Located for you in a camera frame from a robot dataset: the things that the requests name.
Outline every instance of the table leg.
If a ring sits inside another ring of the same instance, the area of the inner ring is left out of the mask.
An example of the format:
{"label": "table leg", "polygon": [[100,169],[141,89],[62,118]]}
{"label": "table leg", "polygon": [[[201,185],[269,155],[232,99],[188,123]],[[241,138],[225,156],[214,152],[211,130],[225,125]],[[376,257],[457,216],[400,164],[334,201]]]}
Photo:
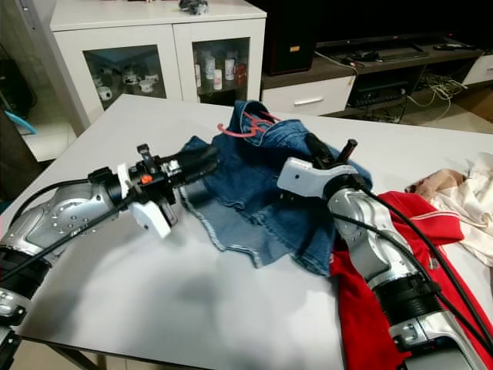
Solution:
{"label": "table leg", "polygon": [[106,370],[106,359],[103,355],[97,355],[98,363],[95,364],[76,349],[63,348],[56,345],[49,345],[49,347],[82,370]]}

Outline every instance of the pink clothes hanger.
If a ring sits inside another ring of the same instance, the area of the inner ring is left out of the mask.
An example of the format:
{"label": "pink clothes hanger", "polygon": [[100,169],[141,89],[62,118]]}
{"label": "pink clothes hanger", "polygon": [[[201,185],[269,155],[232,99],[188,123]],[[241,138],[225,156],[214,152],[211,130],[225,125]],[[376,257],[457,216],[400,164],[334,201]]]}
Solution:
{"label": "pink clothes hanger", "polygon": [[[268,113],[268,112],[261,112],[262,114],[265,114],[266,116],[270,117],[271,119],[273,119],[274,121],[280,121],[280,119],[278,119],[277,117],[273,116],[272,114]],[[225,133],[226,135],[228,136],[232,136],[232,137],[239,137],[239,138],[244,138],[244,137],[253,137],[257,134],[257,131],[260,131],[261,133],[265,133],[265,129],[263,129],[262,127],[259,127],[258,126],[258,123],[267,123],[268,125],[272,126],[272,125],[275,125],[276,122],[271,122],[271,121],[268,121],[266,119],[258,119],[258,118],[255,118],[253,116],[251,116],[250,114],[248,114],[247,112],[243,112],[244,116],[250,118],[252,120],[252,127],[251,127],[251,130],[249,133],[234,133],[232,131],[229,131],[228,129],[225,129],[224,128],[224,125],[222,123],[218,124],[217,125],[217,129],[221,132],[221,133]]]}

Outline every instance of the robotic arm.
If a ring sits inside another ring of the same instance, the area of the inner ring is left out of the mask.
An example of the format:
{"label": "robotic arm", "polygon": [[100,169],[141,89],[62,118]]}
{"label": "robotic arm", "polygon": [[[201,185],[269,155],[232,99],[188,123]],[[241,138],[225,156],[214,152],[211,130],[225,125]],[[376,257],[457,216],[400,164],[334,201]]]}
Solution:
{"label": "robotic arm", "polygon": [[0,370],[10,367],[20,343],[11,326],[21,324],[67,241],[97,232],[103,221],[115,220],[125,209],[140,226],[164,238],[177,222],[173,189],[217,166],[213,146],[164,158],[151,156],[146,144],[137,150],[143,160],[135,166],[119,165],[117,174],[105,167],[87,180],[64,182],[50,200],[14,216],[0,240]]}
{"label": "robotic arm", "polygon": [[[394,228],[389,210],[361,190],[366,187],[364,180],[347,163],[356,141],[349,140],[337,159],[315,135],[308,134],[306,143],[314,163],[290,158],[277,186],[302,197],[322,198],[332,214],[383,230],[411,252]],[[335,224],[351,262],[377,296],[397,349],[412,353],[401,368],[486,370],[454,316],[438,303],[439,289],[423,271],[388,238],[341,218]]]}

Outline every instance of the drawer handle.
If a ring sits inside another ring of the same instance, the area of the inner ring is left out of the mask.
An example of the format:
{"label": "drawer handle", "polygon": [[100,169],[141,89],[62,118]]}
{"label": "drawer handle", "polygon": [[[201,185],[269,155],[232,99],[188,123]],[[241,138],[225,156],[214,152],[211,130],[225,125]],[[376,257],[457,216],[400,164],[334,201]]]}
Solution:
{"label": "drawer handle", "polygon": [[318,98],[313,98],[313,99],[306,99],[306,100],[298,100],[297,102],[294,102],[295,106],[305,106],[307,104],[312,104],[312,103],[318,103],[318,102],[323,102],[324,98],[322,96]]}

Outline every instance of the denim fabric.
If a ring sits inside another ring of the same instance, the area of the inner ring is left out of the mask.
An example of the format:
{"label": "denim fabric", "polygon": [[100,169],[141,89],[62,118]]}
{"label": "denim fabric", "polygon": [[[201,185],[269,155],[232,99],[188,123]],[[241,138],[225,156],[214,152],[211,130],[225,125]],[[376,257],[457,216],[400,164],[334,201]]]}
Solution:
{"label": "denim fabric", "polygon": [[[263,114],[259,102],[236,102],[229,131],[248,133],[251,120],[274,122]],[[328,276],[329,257],[336,237],[327,202],[306,198],[301,202],[281,199],[277,177],[290,156],[310,160],[304,142],[308,130],[298,119],[274,125],[259,123],[265,132],[235,138],[220,134],[212,144],[219,150],[218,169],[182,189],[185,205],[202,221],[213,243],[222,251],[248,253],[256,267],[268,265],[285,254],[307,270]],[[194,136],[184,149],[205,146]],[[333,155],[339,152],[329,147]],[[353,164],[371,187],[370,174]]]}

